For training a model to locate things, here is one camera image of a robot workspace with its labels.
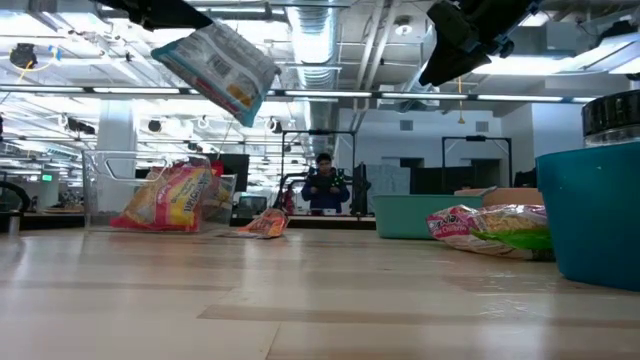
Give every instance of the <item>dark jacket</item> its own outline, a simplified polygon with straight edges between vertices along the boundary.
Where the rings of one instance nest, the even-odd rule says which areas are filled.
[[[309,207],[315,209],[336,209],[336,214],[342,214],[342,203],[349,200],[349,189],[346,185],[340,187],[338,194],[332,194],[329,189],[318,189],[315,194],[311,193],[312,185],[310,182],[304,184],[302,188],[302,199],[310,201]]]

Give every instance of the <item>jar lid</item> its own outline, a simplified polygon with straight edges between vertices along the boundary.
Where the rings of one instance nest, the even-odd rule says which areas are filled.
[[[640,90],[597,98],[582,108],[584,136],[640,124]]]

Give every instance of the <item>wooden table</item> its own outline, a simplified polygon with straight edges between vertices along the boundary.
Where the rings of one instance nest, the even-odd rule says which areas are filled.
[[[370,231],[0,238],[3,360],[640,359],[638,294]]]

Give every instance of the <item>teal plastic bin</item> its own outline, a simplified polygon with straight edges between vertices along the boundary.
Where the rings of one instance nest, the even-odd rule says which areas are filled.
[[[640,142],[537,159],[558,269],[569,280],[640,291]]]
[[[386,239],[433,239],[427,216],[456,205],[482,207],[479,196],[378,195],[373,202],[378,235]]]

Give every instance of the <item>chip bag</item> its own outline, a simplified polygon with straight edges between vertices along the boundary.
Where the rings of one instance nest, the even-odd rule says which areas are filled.
[[[272,239],[282,236],[289,225],[289,217],[279,209],[267,209],[249,225],[236,231],[220,234],[220,237]]]
[[[431,235],[464,251],[513,259],[553,260],[544,206],[454,206],[427,218]]]
[[[152,168],[144,183],[111,226],[149,231],[197,232],[203,194],[212,173],[206,166]]]
[[[273,60],[218,20],[151,56],[247,127],[280,73]]]

